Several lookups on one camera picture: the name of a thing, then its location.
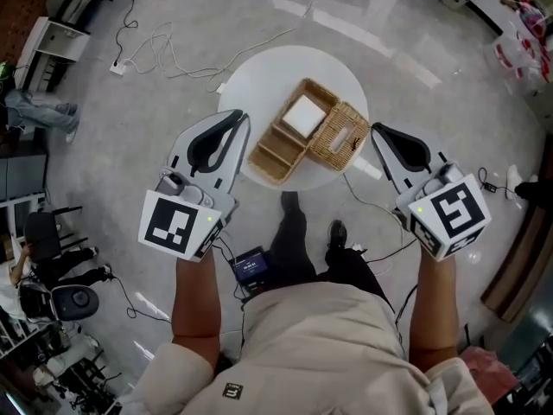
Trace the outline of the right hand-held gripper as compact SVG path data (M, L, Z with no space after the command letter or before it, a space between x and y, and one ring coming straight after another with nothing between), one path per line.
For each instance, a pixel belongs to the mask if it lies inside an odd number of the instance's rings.
M404 227L436 261L472 245L492 217L479 184L428 132L373 124L371 140L397 191Z

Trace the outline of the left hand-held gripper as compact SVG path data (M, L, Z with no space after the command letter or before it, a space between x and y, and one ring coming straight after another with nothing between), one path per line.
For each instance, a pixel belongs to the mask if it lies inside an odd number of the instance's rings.
M231 191L250 131L246 113L228 110L182 132L156 188L146 193L138 241L180 259L202 260L238 207Z

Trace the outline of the woven wicker basket organizer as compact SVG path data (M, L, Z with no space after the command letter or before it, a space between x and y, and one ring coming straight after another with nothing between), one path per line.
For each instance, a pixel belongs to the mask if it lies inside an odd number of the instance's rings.
M306 95L327 116L305 139L283 122L285 112ZM249 165L275 184L288 181L306 156L335 171L342 171L360 150L370 131L368 121L350 104L310 78L302 79L286 99L253 147Z

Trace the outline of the person's left forearm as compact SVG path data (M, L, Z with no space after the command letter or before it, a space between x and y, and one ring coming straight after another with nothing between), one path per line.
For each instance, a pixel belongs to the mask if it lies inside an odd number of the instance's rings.
M199 262L178 259L171 316L173 343L215 367L219 358L221 306L213 251Z

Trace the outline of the person's right forearm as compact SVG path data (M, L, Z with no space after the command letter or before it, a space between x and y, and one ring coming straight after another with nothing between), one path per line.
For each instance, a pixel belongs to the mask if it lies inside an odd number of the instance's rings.
M455 358L458 332L455 260L438 262L422 250L410 319L409 363L426 372Z

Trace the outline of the white square box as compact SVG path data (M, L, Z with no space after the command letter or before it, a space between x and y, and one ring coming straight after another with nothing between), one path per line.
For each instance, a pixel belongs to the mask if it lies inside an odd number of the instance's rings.
M283 115L283 122L301 137L308 139L327 114L302 95Z

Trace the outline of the black screen device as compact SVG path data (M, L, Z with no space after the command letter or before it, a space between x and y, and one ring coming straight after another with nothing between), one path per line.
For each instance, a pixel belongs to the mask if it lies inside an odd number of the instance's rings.
M238 255L232 261L232 270L238 284L252 294L262 287L268 278L269 267L264 258L264 249L257 246Z

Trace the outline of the person's leg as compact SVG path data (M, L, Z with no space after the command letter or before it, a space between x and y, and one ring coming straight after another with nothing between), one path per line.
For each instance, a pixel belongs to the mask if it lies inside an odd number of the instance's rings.
M286 210L265 254L272 286L283 288L317 280L306 250L306 232L307 220L303 211L299 208Z
M352 248L330 246L325 255L328 267L325 272L326 280L337 284L349 284L372 293L384 299L392 309L390 301L362 255L362 251Z

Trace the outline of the person's right leg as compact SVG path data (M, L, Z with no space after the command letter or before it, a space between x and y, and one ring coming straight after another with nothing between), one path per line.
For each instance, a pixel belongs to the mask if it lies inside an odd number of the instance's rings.
M362 255L362 251L352 248L330 246L325 255L328 267L325 272L326 280L337 284L349 284L372 293L384 299L392 309L390 301Z

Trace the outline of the pile of red white packets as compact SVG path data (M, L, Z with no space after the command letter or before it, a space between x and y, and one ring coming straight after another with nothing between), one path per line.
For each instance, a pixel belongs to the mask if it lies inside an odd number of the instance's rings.
M492 63L513 95L526 96L553 82L553 59L546 48L546 17L527 2L517 2L515 20L491 45Z

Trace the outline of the dark grey cabinet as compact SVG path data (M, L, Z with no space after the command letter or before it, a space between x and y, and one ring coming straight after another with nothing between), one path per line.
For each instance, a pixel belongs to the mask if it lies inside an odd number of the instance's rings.
M45 154L0 158L0 201L42 192L47 159Z

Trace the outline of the black chair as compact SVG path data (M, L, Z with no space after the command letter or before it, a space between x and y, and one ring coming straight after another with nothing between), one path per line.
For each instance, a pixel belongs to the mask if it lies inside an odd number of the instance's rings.
M60 236L56 217L80 211L83 207L62 207L53 211L37 211L28 215L24 228L24 240L30 247L30 259L36 265L55 259L63 251L76 247L87 241L87 238L77 239L64 245L61 242L72 238L74 233Z

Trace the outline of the grey round stool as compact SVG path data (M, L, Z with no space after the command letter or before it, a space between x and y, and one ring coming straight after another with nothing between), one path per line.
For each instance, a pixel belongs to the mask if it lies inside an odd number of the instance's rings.
M99 296L89 286L58 286L50 291L50 296L53 312L59 321L84 320L99 309Z

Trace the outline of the person's beige shirt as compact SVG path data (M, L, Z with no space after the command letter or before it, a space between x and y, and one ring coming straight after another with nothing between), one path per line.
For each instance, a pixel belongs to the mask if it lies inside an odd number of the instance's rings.
M301 284L245 306L245 344L222 373L162 344L121 415L493 415L464 361L409 364L385 301Z

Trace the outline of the pink cloth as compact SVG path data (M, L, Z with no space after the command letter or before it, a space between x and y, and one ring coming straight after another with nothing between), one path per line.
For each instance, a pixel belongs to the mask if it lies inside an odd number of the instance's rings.
M500 362L492 351L469 346L462 351L460 358L490 405L497 403L519 384L509 367Z

